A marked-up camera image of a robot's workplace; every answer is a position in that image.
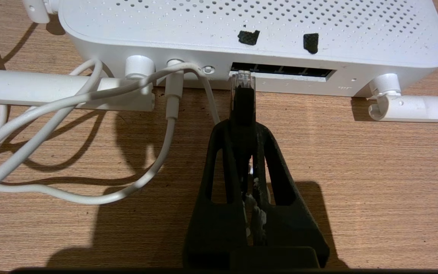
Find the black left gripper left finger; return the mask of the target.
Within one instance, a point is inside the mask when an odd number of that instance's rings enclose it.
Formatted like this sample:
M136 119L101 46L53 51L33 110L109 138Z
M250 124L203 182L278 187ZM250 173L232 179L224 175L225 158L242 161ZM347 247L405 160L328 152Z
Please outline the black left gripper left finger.
M211 200L217 152L222 151L226 203ZM183 266L188 269L228 269L233 251L247 247L241 184L232 149L230 121L211 132L200 189L188 225Z

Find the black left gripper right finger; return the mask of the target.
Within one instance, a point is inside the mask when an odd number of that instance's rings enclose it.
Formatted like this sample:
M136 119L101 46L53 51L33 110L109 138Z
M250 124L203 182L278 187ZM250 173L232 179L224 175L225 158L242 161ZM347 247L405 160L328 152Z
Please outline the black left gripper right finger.
M257 124L252 196L257 203L253 243L275 251L283 268L324 268L330 248L306 206L272 132Z

